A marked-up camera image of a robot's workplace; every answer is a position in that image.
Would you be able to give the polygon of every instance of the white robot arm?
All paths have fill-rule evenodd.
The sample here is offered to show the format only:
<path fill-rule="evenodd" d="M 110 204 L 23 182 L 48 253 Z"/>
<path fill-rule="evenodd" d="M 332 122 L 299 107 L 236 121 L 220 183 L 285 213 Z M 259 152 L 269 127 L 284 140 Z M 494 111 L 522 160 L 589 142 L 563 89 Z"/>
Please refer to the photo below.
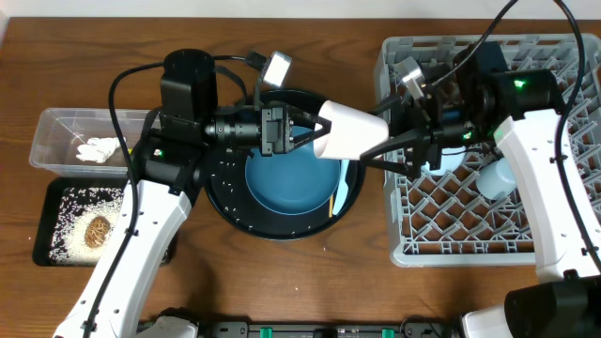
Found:
<path fill-rule="evenodd" d="M 113 278 L 100 303 L 92 337 L 133 337 L 148 291 L 155 279 L 162 256 L 192 208 L 185 193 L 169 193 L 169 186 L 151 181 L 138 182 L 140 197 L 136 232 L 121 256 Z M 82 337 L 84 323 L 100 285 L 115 259 L 131 220 L 131 186 L 125 189 L 119 220 L 84 293 L 60 324 L 54 337 Z M 160 317 L 138 336 L 196 337 L 197 325 L 176 317 Z"/>
<path fill-rule="evenodd" d="M 516 177 L 534 240 L 536 274 L 541 283 L 559 282 L 564 272 L 579 277 L 599 274 L 578 231 L 562 190 L 555 157 L 554 134 L 560 117 L 552 109 L 528 112 L 514 121 L 507 117 L 494 133 L 495 142 Z M 567 132 L 563 133 L 564 161 L 578 210 L 596 247 L 601 247 L 599 222 L 574 162 Z M 512 338 L 502 305 L 467 314 L 462 319 L 467 338 Z"/>

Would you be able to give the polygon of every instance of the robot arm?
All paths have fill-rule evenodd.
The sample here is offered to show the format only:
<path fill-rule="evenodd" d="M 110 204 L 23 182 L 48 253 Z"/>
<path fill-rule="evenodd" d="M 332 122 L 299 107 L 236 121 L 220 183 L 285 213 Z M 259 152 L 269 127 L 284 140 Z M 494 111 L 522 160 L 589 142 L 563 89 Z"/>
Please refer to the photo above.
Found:
<path fill-rule="evenodd" d="M 96 314 L 92 336 L 133 337 L 148 291 L 157 274 L 162 256 L 181 224 L 188 218 L 192 204 L 185 193 L 169 193 L 169 186 L 147 180 L 138 183 L 140 212 L 136 232 L 121 256 L 113 278 Z M 115 259 L 131 219 L 131 189 L 126 187 L 120 217 L 84 293 L 60 324 L 54 337 L 81 337 L 92 302 Z M 162 317 L 151 331 L 158 336 L 196 337 L 197 326 L 179 319 Z"/>
<path fill-rule="evenodd" d="M 588 305 L 598 295 L 598 289 L 594 290 L 599 272 L 586 254 L 556 164 L 551 162 L 559 118 L 553 109 L 533 111 L 518 121 L 507 117 L 495 130 L 495 142 L 509 161 L 528 216 L 536 273 L 546 284 L 510 293 L 504 306 L 465 315 L 462 329 L 467 338 L 569 336 L 575 333 L 575 326 L 586 327 L 598 315 L 598 309 Z M 601 247 L 598 221 L 578 174 L 567 133 L 563 135 L 570 187 L 594 245 Z M 590 278 L 565 282 L 567 271 L 571 276 Z"/>

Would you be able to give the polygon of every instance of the white cup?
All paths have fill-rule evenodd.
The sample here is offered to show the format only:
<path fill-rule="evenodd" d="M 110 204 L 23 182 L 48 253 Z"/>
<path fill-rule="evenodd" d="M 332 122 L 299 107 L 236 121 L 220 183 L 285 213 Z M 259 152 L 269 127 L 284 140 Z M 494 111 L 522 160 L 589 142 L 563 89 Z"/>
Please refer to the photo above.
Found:
<path fill-rule="evenodd" d="M 502 158 L 482 169 L 476 178 L 476 187 L 482 196 L 491 200 L 506 197 L 515 190 L 516 178 L 507 159 Z"/>
<path fill-rule="evenodd" d="M 330 133 L 313 142 L 319 159 L 358 160 L 362 153 L 388 140 L 383 119 L 345 105 L 326 101 L 319 116 L 331 121 Z M 322 127 L 316 124 L 316 131 Z"/>

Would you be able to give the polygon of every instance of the plastic dish rack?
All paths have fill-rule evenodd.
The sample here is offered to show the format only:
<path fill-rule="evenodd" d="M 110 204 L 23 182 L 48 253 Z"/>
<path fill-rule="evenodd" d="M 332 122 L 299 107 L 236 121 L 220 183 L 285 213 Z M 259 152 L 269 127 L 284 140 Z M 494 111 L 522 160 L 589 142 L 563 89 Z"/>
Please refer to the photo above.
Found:
<path fill-rule="evenodd" d="M 412 56 L 423 67 L 451 65 L 453 57 L 480 36 L 387 38 L 374 70 L 378 100 L 399 90 L 395 65 Z M 584 35 L 586 72 L 568 119 L 572 151 L 601 220 L 601 94 L 596 72 L 601 41 Z M 573 35 L 491 36 L 503 50 L 510 69 L 551 69 L 565 100 L 574 90 L 578 50 Z M 448 90 L 448 101 L 459 91 Z M 389 119 L 389 113 L 383 117 Z M 385 155 L 403 161 L 403 151 Z M 384 204 L 390 257 L 400 267 L 506 266 L 534 264 L 528 220 L 517 191 L 491 201 L 475 188 L 479 171 L 494 161 L 490 155 L 468 153 L 463 163 L 442 177 L 422 175 L 415 180 L 386 172 Z"/>

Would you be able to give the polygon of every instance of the wooden table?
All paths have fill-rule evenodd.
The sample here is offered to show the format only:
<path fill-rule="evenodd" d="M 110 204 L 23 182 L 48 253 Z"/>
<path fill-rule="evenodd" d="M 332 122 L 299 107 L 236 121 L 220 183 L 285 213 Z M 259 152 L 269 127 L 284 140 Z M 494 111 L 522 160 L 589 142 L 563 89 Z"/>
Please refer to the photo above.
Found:
<path fill-rule="evenodd" d="M 287 84 L 367 109 L 373 67 L 392 36 L 480 34 L 489 21 L 12 19 L 0 52 L 0 335 L 50 337 L 92 269 L 40 268 L 31 260 L 46 186 L 54 175 L 27 158 L 39 114 L 48 107 L 107 106 L 123 69 L 162 60 L 180 48 L 211 54 L 293 57 Z M 601 36 L 600 22 L 581 23 Z M 566 33 L 565 22 L 507 21 L 497 33 Z M 232 63 L 251 84 L 251 69 Z M 161 72 L 132 76 L 121 108 L 160 105 Z M 239 92 L 220 81 L 220 104 Z M 420 314 L 449 318 L 503 302 L 536 283 L 533 267 L 400 269 L 389 257 L 383 175 L 369 170 L 346 217 L 312 238 L 275 242 L 235 230 L 201 193 L 181 228 L 173 262 L 161 268 L 143 318 L 187 306 L 206 319 L 400 322 Z"/>

